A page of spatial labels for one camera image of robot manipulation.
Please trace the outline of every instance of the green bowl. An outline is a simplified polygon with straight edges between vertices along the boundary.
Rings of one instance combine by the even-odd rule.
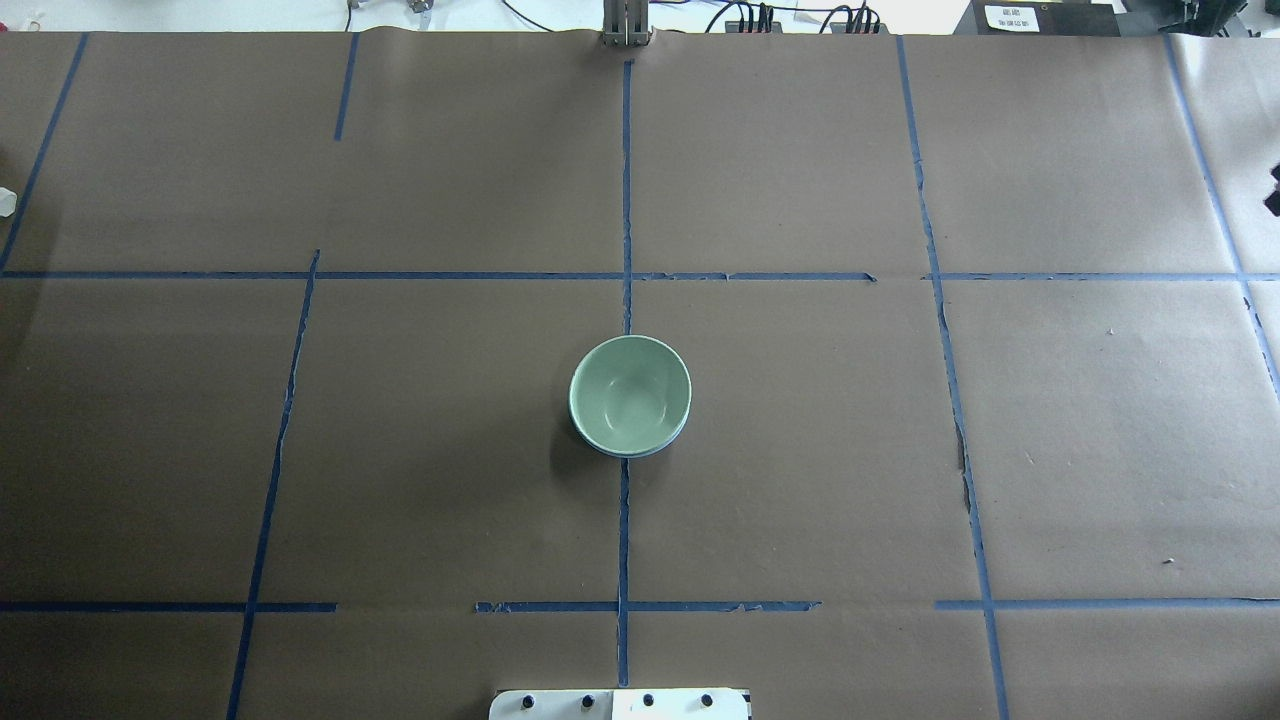
[[[573,370],[568,413],[591,447],[644,457],[671,445],[689,420],[689,368],[664,342],[627,334],[595,346]]]

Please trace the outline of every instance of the white floor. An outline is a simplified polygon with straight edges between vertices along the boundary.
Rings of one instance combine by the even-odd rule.
[[[600,0],[511,0],[524,14],[556,29],[599,28]],[[799,0],[778,0],[776,6],[796,6]],[[826,8],[832,0],[808,0],[804,6]],[[1280,18],[1262,12],[1263,0],[1252,0],[1242,17],[1245,26],[1268,37],[1280,37]],[[896,33],[950,35],[966,0],[891,0],[873,6]],[[691,0],[684,5],[654,5],[654,27],[701,32],[721,3]],[[818,20],[805,14],[781,13],[785,32],[817,32]],[[0,22],[10,29],[46,31],[340,31],[347,22],[344,0],[5,0]],[[365,0],[352,18],[352,29],[390,26],[422,28],[404,0]],[[436,0],[430,14],[433,31],[536,29],[499,0]]]

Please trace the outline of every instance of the white label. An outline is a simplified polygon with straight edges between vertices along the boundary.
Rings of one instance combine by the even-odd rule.
[[[1010,8],[1007,5],[986,5],[987,27],[1007,29],[1009,32],[1039,32],[1036,22],[1036,8]]]

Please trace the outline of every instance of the white object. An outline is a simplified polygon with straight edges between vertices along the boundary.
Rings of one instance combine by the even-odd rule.
[[[18,209],[18,193],[9,190],[8,187],[0,187],[0,218],[8,218],[13,215],[13,211]]]
[[[1006,29],[1009,32],[1039,32],[1039,22],[1036,20],[1036,8],[1025,5],[1011,8],[1009,5],[987,5],[987,27],[991,29]]]
[[[489,720],[750,720],[746,698],[730,688],[506,691]]]

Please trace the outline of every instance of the black device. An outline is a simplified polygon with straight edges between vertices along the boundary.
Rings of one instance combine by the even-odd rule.
[[[1119,37],[1111,5],[973,0],[955,35],[1088,35]]]

